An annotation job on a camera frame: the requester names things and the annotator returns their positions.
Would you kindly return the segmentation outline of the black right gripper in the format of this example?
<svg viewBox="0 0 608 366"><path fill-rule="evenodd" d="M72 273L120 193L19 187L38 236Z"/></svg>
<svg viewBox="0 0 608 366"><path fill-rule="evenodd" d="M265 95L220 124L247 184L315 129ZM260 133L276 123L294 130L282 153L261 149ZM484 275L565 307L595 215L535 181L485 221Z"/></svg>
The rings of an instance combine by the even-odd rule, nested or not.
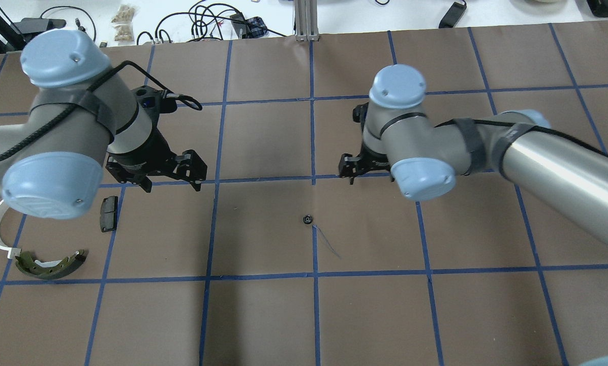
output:
<svg viewBox="0 0 608 366"><path fill-rule="evenodd" d="M375 152L362 143L357 156L342 154L338 164L338 177L350 177L350 185L354 185L356 176L367 174L371 171L390 172L390 162L387 155Z"/></svg>

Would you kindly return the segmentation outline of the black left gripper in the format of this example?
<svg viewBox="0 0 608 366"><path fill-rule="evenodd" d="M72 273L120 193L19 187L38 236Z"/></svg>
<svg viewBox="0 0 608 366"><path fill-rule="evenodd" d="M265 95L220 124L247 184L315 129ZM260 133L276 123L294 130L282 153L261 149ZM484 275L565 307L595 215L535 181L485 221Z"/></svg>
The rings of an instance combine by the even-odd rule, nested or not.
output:
<svg viewBox="0 0 608 366"><path fill-rule="evenodd" d="M158 128L153 127L149 137L134 150L110 154L106 171L119 183L132 183L150 194L153 182L149 176L167 176L174 173L176 180L187 181L195 192L200 192L207 179L208 165L193 149L176 155Z"/></svg>

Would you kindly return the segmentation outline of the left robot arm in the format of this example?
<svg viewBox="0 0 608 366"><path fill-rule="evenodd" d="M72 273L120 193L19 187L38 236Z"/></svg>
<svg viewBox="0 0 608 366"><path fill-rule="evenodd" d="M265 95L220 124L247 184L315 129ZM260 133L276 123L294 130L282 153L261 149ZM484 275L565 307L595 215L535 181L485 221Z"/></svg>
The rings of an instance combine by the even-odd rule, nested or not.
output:
<svg viewBox="0 0 608 366"><path fill-rule="evenodd" d="M192 149L172 152L158 128L175 93L137 63L113 66L86 34L54 29L21 52L23 72L39 91L27 121L0 125L0 199L28 216L71 220L92 206L103 174L153 187L151 176L186 181L200 191L208 166Z"/></svg>

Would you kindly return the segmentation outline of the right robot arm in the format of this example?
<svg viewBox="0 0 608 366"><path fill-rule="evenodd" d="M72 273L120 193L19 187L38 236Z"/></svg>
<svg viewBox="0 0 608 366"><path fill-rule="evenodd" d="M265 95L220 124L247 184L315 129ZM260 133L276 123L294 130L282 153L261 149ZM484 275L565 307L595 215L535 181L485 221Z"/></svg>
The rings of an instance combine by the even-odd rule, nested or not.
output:
<svg viewBox="0 0 608 366"><path fill-rule="evenodd" d="M491 169L608 246L606 153L554 130L532 109L434 126L422 105L426 92L414 67L379 70L369 101L353 110L360 152L341 156L339 177L387 171L406 199L429 201L450 192L458 176Z"/></svg>

